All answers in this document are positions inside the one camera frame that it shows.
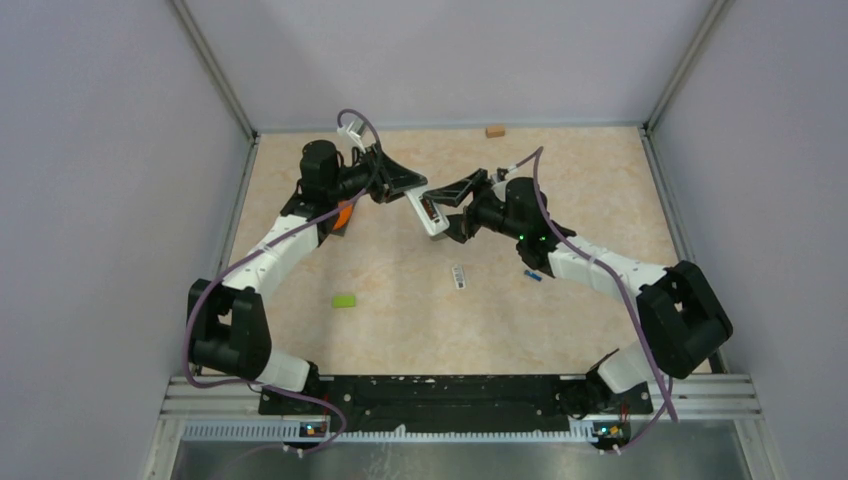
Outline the white remote battery cover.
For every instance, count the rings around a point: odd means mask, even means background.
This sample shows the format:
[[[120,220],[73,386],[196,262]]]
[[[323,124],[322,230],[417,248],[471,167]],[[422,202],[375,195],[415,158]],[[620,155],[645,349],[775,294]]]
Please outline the white remote battery cover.
[[[455,287],[457,290],[466,288],[466,278],[464,269],[461,265],[454,265],[451,269]]]

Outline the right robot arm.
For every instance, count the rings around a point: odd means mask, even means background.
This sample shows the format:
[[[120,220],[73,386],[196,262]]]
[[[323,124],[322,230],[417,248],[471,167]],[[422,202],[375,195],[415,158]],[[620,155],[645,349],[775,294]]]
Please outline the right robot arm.
[[[732,323],[703,271],[679,261],[662,266],[596,245],[552,220],[537,180],[494,182],[483,169],[413,202],[433,234],[464,244],[488,229],[516,242],[531,270],[582,283],[620,300],[635,323],[636,341],[593,366],[586,397],[612,412],[627,390],[666,375],[687,378],[733,334]]]

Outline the white remote control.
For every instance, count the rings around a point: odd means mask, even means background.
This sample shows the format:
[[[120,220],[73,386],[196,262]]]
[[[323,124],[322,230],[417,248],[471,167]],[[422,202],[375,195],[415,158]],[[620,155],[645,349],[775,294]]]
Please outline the white remote control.
[[[439,207],[424,196],[426,192],[426,186],[418,186],[407,190],[404,196],[418,216],[427,235],[434,238],[449,228],[449,221]]]

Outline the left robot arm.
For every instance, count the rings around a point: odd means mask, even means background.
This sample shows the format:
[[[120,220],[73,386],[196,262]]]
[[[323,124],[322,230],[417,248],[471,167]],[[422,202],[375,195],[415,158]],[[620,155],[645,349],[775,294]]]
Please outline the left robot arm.
[[[188,367],[283,389],[283,401],[303,414],[317,407],[321,388],[308,378],[308,361],[274,347],[267,302],[321,246],[344,208],[365,195],[376,203],[392,202],[427,179],[392,160],[379,142],[356,149],[347,165],[333,142],[311,141],[302,148],[299,169],[293,195],[262,240],[218,277],[190,288],[183,357]]]

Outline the blue block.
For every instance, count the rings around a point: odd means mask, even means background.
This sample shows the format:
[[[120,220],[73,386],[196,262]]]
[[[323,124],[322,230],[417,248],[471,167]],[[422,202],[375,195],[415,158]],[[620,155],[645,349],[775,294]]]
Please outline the blue block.
[[[543,280],[542,277],[539,274],[537,274],[533,271],[530,271],[530,270],[524,270],[524,275],[535,280],[535,281],[537,281],[537,282],[541,282]]]

